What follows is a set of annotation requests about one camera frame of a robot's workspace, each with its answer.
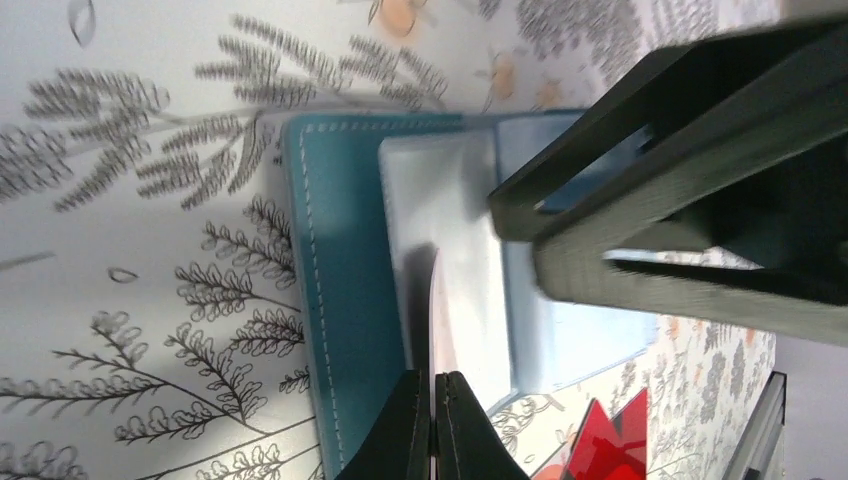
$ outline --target red star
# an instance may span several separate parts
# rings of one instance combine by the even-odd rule
[[[592,400],[563,480],[643,480],[647,445],[647,389],[639,392],[612,421],[601,404]]]

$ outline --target floral tablecloth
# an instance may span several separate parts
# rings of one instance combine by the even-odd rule
[[[280,128],[295,112],[591,104],[758,0],[0,4],[0,479],[323,476]],[[433,91],[423,78],[442,75]],[[771,335],[661,318],[644,356],[494,421],[533,473],[647,385],[654,478],[717,478]]]

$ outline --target gray leaf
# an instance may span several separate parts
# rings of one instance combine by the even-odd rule
[[[94,39],[97,28],[92,0],[71,0],[68,3],[68,26],[80,47],[85,48]]]

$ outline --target patterned fabric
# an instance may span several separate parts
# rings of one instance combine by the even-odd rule
[[[2,12],[0,262],[44,253],[0,273],[4,480],[323,477],[283,188],[292,114],[587,106],[650,48],[779,15],[774,0]],[[590,398],[614,414],[647,385],[652,478],[717,478],[774,338],[661,323],[635,361],[495,417],[527,472]]]

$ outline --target black metal part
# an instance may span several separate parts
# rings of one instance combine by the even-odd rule
[[[637,130],[639,162],[575,208],[538,205]],[[848,18],[648,54],[490,196],[555,300],[704,318],[848,346]],[[721,246],[763,268],[605,260]]]
[[[436,376],[436,412],[421,370],[398,380],[359,451],[337,480],[529,480],[509,456],[459,372]]]

